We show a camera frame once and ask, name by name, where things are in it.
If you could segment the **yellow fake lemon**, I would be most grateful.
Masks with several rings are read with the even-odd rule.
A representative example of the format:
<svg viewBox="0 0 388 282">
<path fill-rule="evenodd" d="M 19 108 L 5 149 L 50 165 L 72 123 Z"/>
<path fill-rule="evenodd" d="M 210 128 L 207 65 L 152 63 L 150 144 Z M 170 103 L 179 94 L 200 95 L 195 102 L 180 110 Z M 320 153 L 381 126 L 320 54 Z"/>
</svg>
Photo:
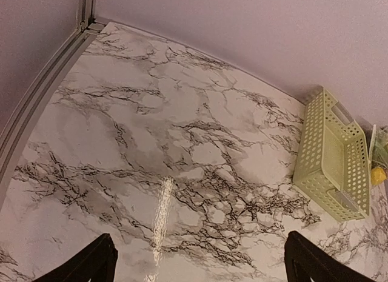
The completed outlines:
<svg viewBox="0 0 388 282">
<path fill-rule="evenodd" d="M 381 183 L 385 182 L 385 180 L 387 179 L 386 169 L 383 169 L 382 167 L 374 167 L 371 170 L 370 177 L 371 177 L 371 184 L 373 187 L 380 185 Z"/>
</svg>

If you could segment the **clear zip top bag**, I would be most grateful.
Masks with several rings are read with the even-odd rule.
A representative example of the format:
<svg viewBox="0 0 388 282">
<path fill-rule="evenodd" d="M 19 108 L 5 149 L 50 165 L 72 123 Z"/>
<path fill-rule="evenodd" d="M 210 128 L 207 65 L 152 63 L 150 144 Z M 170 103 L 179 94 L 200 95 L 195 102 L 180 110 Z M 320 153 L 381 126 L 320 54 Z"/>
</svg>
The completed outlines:
<svg viewBox="0 0 388 282">
<path fill-rule="evenodd" d="M 377 127 L 372 127 L 369 144 L 369 163 L 372 168 L 381 167 L 387 169 L 387 132 Z"/>
</svg>

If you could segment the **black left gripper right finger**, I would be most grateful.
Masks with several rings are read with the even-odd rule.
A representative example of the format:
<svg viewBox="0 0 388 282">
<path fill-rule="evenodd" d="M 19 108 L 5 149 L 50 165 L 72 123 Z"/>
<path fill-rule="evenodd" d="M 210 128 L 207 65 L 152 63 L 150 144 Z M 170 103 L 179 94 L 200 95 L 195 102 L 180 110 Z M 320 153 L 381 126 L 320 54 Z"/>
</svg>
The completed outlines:
<svg viewBox="0 0 388 282">
<path fill-rule="evenodd" d="M 373 282 L 326 254 L 297 231 L 288 234 L 284 262 L 288 281 Z"/>
</svg>

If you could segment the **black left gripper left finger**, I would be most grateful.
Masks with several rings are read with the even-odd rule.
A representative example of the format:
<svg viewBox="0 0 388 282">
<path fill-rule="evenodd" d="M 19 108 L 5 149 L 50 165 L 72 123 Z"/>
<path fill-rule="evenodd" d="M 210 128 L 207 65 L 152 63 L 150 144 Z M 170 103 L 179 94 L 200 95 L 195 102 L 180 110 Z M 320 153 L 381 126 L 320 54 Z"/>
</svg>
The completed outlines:
<svg viewBox="0 0 388 282">
<path fill-rule="evenodd" d="M 103 233 L 71 259 L 36 281 L 113 281 L 117 260 L 118 250 L 111 236 Z"/>
</svg>

